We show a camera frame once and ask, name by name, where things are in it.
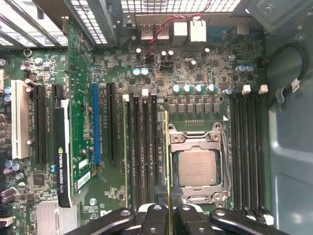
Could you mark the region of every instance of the cable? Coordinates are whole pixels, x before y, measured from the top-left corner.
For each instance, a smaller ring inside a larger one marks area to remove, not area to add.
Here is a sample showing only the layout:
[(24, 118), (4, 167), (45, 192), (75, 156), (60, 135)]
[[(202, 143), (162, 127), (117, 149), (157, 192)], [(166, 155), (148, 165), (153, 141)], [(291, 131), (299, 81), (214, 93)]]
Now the cable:
[(154, 36), (154, 38), (149, 42), (149, 48), (148, 48), (147, 54), (150, 53), (151, 45), (156, 41), (157, 36), (160, 34), (160, 32), (162, 32), (162, 30), (165, 28), (165, 26), (166, 26), (167, 23), (169, 23), (169, 22), (172, 21), (173, 19), (189, 19), (189, 18), (193, 18), (193, 17), (196, 17), (196, 16), (200, 16), (203, 12), (205, 12), (207, 9), (209, 9), (210, 5), (211, 5), (211, 0), (208, 1), (208, 3), (206, 4), (204, 10), (202, 10), (202, 11), (200, 11), (200, 12), (193, 13), (193, 14), (190, 14), (190, 15), (188, 15), (188, 16), (172, 15), (171, 17), (169, 17), (169, 18), (164, 22), (164, 24), (162, 24), (161, 27), (158, 29), (158, 31), (156, 32), (156, 35)]

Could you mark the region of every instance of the chip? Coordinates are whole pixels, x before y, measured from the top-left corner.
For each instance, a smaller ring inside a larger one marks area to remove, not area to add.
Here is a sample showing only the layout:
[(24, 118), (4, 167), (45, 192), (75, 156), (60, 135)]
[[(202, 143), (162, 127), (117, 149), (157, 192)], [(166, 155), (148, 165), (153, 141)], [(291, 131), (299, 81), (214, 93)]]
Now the chip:
[(45, 185), (45, 175), (44, 174), (35, 174), (33, 175), (34, 185), (44, 186)]

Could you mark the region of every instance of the blue capacitor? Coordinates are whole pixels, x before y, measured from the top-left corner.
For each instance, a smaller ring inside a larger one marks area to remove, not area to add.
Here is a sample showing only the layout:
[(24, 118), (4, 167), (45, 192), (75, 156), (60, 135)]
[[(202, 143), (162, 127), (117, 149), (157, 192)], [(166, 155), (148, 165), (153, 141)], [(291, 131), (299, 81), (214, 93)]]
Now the blue capacitor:
[(12, 100), (11, 95), (9, 95), (9, 94), (6, 94), (3, 99), (5, 102), (11, 102), (11, 100)]
[(4, 93), (11, 94), (11, 87), (4, 87)]

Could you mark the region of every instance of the connector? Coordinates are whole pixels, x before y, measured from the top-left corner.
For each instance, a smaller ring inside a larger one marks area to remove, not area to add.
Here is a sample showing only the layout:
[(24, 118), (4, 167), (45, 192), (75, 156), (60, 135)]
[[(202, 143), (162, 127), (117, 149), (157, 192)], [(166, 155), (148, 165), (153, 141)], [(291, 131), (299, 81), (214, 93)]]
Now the connector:
[(21, 80), (11, 80), (12, 158), (29, 156), (28, 140), (28, 93)]

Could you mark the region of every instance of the barcode sticker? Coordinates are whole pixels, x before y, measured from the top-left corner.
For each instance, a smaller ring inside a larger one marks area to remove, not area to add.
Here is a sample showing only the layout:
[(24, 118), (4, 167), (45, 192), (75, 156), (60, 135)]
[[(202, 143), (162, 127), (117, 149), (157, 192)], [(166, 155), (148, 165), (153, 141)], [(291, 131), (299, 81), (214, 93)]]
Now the barcode sticker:
[(78, 189), (80, 189), (90, 179), (90, 171), (78, 181)]

